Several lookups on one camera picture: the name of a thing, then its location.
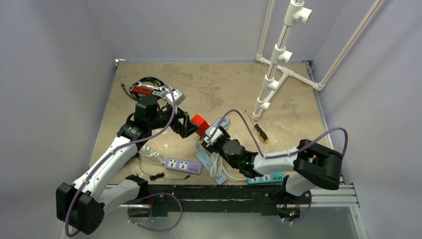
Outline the red cube socket adapter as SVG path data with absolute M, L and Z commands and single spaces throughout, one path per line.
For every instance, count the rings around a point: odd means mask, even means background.
M 210 124 L 199 114 L 194 115 L 191 122 L 199 127 L 199 130 L 197 131 L 198 136 L 204 137 Z

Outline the white cube power socket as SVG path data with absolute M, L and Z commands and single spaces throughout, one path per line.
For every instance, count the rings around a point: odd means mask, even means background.
M 214 125 L 211 125 L 205 131 L 205 135 L 203 136 L 203 140 L 207 143 L 214 143 L 217 139 L 217 132 L 218 132 L 218 128 L 216 128 Z

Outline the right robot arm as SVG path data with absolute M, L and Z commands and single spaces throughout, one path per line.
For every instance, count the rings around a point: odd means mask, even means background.
M 318 143 L 327 134 L 347 131 L 342 127 L 329 129 L 311 141 L 302 139 L 291 149 L 273 153 L 246 150 L 237 139 L 231 139 L 223 128 L 210 126 L 203 136 L 203 147 L 210 153 L 219 154 L 227 164 L 247 178 L 263 177 L 274 172 L 293 171 L 280 188 L 280 198 L 287 203 L 304 192 L 319 187 L 338 190 L 344 152 L 338 152 Z

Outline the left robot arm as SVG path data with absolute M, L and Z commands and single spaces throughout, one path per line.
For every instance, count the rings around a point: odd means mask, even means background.
M 73 183 L 62 183 L 56 190 L 57 218 L 65 224 L 67 237 L 79 232 L 93 233 L 105 215 L 120 205 L 149 198 L 165 197 L 167 193 L 150 193 L 148 182 L 136 175 L 127 176 L 112 188 L 107 185 L 120 168 L 135 157 L 147 141 L 159 136 L 168 127 L 186 138 L 199 131 L 189 114 L 169 99 L 161 108 L 154 96 L 144 96 L 135 105 L 112 144 L 97 162 Z

